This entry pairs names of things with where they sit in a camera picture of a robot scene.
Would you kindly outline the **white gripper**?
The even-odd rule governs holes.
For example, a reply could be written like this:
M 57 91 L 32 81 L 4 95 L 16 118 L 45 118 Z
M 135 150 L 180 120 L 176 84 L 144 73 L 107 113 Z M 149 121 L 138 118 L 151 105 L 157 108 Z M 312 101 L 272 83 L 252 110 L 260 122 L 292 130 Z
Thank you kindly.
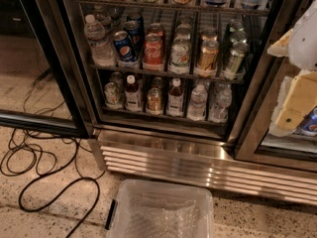
M 270 45 L 267 53 L 287 57 L 301 70 L 296 76 L 282 81 L 270 118 L 268 132 L 276 137 L 293 133 L 299 124 L 317 106 L 317 0 L 314 0 L 293 30 L 288 30 Z

